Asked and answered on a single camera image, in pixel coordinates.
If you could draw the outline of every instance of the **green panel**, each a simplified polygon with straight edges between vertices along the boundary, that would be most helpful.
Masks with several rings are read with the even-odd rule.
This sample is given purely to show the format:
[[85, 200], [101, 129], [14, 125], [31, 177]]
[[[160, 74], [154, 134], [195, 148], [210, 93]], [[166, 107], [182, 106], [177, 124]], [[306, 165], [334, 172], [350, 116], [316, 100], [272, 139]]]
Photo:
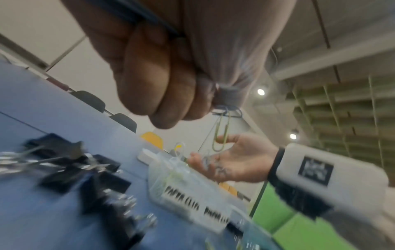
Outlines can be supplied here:
[[273, 234], [294, 214], [295, 212], [280, 200], [273, 186], [268, 184], [252, 219], [256, 224]]
[[273, 238], [284, 250], [355, 250], [324, 220], [296, 214]]

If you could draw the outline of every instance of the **black wrist strap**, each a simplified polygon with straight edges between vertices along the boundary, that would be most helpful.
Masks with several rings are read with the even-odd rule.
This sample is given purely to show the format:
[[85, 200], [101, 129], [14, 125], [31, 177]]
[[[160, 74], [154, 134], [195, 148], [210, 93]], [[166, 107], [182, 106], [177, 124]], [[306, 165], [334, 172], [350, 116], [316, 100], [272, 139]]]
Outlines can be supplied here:
[[269, 171], [269, 174], [267, 175], [267, 180], [272, 184], [274, 187], [276, 187], [277, 183], [279, 182], [279, 179], [277, 178], [276, 172], [277, 168], [280, 165], [281, 160], [283, 159], [285, 152], [285, 148], [280, 147], [279, 151], [276, 154], [276, 157], [274, 159], [272, 168]]

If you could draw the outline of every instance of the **white device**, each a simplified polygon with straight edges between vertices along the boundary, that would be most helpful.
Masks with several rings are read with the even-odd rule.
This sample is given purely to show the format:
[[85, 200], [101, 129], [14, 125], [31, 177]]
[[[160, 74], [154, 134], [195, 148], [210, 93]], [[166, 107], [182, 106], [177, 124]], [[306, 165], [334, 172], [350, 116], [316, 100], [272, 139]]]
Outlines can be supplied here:
[[374, 164], [291, 143], [277, 178], [359, 220], [381, 214], [388, 177]]

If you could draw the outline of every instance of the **ceiling beam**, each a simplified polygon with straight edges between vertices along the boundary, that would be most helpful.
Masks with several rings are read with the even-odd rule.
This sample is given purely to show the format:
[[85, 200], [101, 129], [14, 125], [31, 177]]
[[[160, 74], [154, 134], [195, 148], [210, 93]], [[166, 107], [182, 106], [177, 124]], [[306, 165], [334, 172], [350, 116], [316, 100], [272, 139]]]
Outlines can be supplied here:
[[323, 45], [280, 62], [271, 76], [284, 80], [395, 49], [395, 19], [382, 19], [330, 43], [330, 49]]

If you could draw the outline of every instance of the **yellow paper clip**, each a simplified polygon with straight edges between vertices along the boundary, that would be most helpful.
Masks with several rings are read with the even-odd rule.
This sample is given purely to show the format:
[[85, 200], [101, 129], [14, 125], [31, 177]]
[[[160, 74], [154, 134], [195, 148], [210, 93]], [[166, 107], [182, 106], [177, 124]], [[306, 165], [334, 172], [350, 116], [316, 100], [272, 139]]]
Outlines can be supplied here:
[[[222, 117], [224, 116], [224, 114], [228, 114], [228, 123], [225, 125], [225, 130], [223, 133], [223, 143], [222, 143], [222, 147], [220, 149], [216, 149], [215, 148], [215, 141], [217, 140], [218, 137], [218, 131], [219, 131], [219, 126], [222, 122]], [[225, 148], [225, 144], [226, 141], [228, 140], [228, 129], [229, 129], [229, 125], [230, 125], [230, 114], [229, 114], [229, 110], [227, 107], [225, 107], [225, 112], [221, 113], [220, 117], [219, 117], [219, 122], [217, 123], [216, 127], [215, 127], [215, 134], [214, 134], [214, 139], [213, 139], [213, 145], [212, 148], [215, 152], [221, 152], [224, 148]]]

